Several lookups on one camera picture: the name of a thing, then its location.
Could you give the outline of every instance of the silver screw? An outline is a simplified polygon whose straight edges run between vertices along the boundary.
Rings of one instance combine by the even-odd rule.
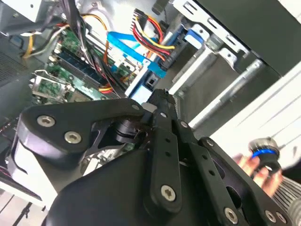
[[[160,115],[163,116],[164,118],[167,118],[166,114],[164,114],[163,112],[161,112]]]
[[[287,223],[287,220],[285,219],[285,217],[283,217],[283,215],[281,213],[276,212],[276,214],[283,223],[285,223],[285,224]]]
[[[81,136],[77,132],[69,131],[65,133],[65,141],[70,144],[78,144],[81,141]]]
[[[184,122],[184,121],[181,122],[181,125],[184,126],[185,128],[188,127],[188,125],[187,125],[186,122]]]
[[[132,108],[134,108],[135,110],[140,110],[140,108],[137,105],[132,105]]]
[[[276,223],[276,218],[274,217],[274,215],[270,211],[266,210],[265,215],[268,217],[268,219],[271,222]]]
[[[40,126],[43,127],[52,127],[55,124],[54,118],[48,115],[41,115],[37,118],[37,122]]]
[[[236,216],[236,213],[230,209],[229,207],[226,207],[225,210],[225,215],[226,215],[226,218],[234,225],[236,225],[238,223],[238,218]]]
[[[211,140],[207,140],[207,143],[212,147],[214,146],[214,143]]]
[[[161,195],[169,202],[173,202],[175,200],[175,192],[168,185],[163,185],[161,187]]]

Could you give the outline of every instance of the wire bundle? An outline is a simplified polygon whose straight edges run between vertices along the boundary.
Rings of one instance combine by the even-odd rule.
[[[158,35],[159,35],[159,42],[154,42],[149,36],[145,34],[143,31],[138,17],[135,17],[134,20],[134,26],[133,26],[133,35],[137,42],[139,42],[142,46],[147,48],[149,52],[156,54],[158,57],[160,57],[163,61],[165,61],[164,55],[170,55],[170,50],[174,49],[174,46],[163,46],[160,45],[160,43],[163,41],[163,32],[160,28],[159,24],[150,16],[148,16],[147,19],[156,29]]]
[[[108,81],[107,86],[100,87],[99,91],[104,94],[114,91],[117,97],[125,97],[125,88],[120,83],[120,80],[114,77],[114,74],[111,72],[108,65],[108,41],[106,42],[106,50],[103,59],[100,59],[93,50],[92,46],[86,40],[86,24],[83,20],[84,18],[89,16],[96,18],[107,31],[105,23],[100,17],[93,14],[85,14],[81,17],[75,6],[74,0],[60,0],[60,2],[63,6],[63,11],[66,15],[67,22],[70,25],[71,30],[77,35],[80,41],[81,50],[84,53],[86,60],[96,70],[100,77],[104,77]]]

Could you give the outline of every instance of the metal rod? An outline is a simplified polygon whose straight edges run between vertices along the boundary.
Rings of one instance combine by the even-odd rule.
[[[191,66],[183,73],[183,75],[178,79],[178,81],[170,88],[169,93],[174,95],[176,91],[189,79],[190,76],[199,68],[199,66],[206,61],[210,55],[212,55],[212,50],[205,48],[204,51],[194,60]]]
[[[205,119],[212,115],[222,104],[231,99],[245,84],[247,84],[263,65],[261,60],[256,59],[247,69],[239,75],[220,95],[218,95],[207,107],[205,107],[189,126],[196,129]]]

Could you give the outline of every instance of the silver metal panel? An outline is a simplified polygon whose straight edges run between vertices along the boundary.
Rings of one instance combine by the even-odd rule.
[[[52,0],[3,0],[3,2],[33,22],[45,17],[49,6],[55,4]]]
[[[236,40],[223,26],[211,18],[210,15],[193,0],[174,0],[172,4],[189,20],[202,23],[205,27],[210,29],[235,52],[238,53],[240,50],[245,53],[249,52],[243,44]]]

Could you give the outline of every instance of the small blue object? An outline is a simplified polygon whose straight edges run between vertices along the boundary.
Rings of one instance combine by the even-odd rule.
[[[112,65],[112,67],[111,67],[111,71],[112,71],[112,72],[116,72],[116,71],[117,71],[117,67],[116,67],[116,65]]]
[[[256,156],[258,155],[261,155],[261,154],[276,154],[275,151],[272,151],[270,149],[261,149],[261,150],[258,150],[257,152],[255,152],[253,155],[252,155],[252,158],[255,158]]]
[[[152,72],[154,72],[157,76],[160,78],[164,78],[166,75],[166,72],[163,71],[155,62],[150,61],[149,59],[145,58],[144,56],[137,53],[135,50],[124,44],[120,40],[130,40],[130,41],[136,41],[133,35],[130,34],[122,34],[118,32],[109,32],[108,33],[108,41],[119,48],[121,51],[123,51],[128,56],[132,57],[133,59],[137,60],[138,62],[144,64],[146,62],[149,62],[148,69],[150,69]]]
[[[204,43],[204,40],[191,29],[188,30],[185,40],[197,49],[200,49]]]

